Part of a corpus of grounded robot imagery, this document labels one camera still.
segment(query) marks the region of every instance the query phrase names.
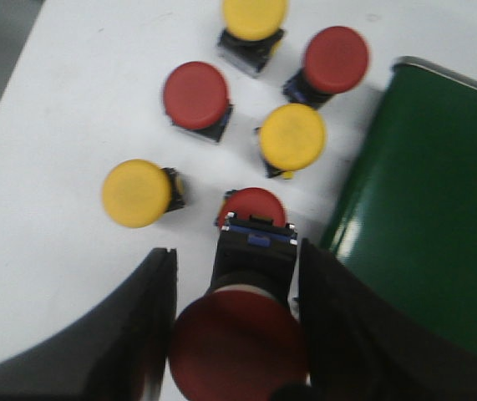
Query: green metal container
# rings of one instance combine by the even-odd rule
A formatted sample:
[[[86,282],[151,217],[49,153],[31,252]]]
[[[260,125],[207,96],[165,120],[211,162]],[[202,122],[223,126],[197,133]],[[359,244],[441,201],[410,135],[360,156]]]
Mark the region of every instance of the green metal container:
[[[321,247],[477,355],[477,82],[402,58]]]

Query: yellow push button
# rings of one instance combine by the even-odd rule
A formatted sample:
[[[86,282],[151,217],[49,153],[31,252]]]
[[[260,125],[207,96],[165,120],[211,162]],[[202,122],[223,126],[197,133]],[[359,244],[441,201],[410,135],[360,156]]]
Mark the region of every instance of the yellow push button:
[[[227,31],[253,42],[272,36],[287,13],[287,0],[224,0],[223,18]]]
[[[315,109],[304,104],[286,104],[264,121],[259,141],[268,164],[281,171],[296,171],[320,156],[326,135],[322,116]]]
[[[110,217],[131,228],[157,221],[171,202],[167,174],[147,160],[128,160],[117,165],[103,184],[103,206]]]

